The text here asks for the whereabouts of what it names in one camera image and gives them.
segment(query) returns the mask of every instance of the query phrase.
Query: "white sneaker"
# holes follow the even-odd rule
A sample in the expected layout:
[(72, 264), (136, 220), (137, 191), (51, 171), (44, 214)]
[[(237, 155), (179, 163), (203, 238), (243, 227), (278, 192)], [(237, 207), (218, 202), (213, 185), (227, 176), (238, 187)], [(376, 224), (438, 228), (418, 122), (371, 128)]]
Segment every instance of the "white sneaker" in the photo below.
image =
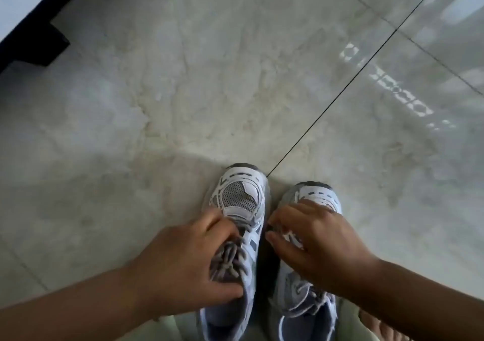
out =
[[(341, 214), (341, 204), (333, 189), (320, 182), (303, 182), (287, 191), (279, 207), (306, 198)], [(293, 234), (286, 240), (298, 247)], [(336, 324), (336, 298), (316, 289), (281, 260), (272, 299), (269, 299), (269, 335), (273, 341), (329, 341)]]
[(232, 302), (201, 309), (199, 333), (205, 341), (237, 341), (244, 333), (256, 293), (256, 261), (264, 218), (270, 209), (267, 177), (257, 167), (235, 164), (207, 192), (204, 208), (219, 207), (237, 225), (241, 240), (227, 241), (210, 265), (212, 280), (239, 282), (244, 296)]

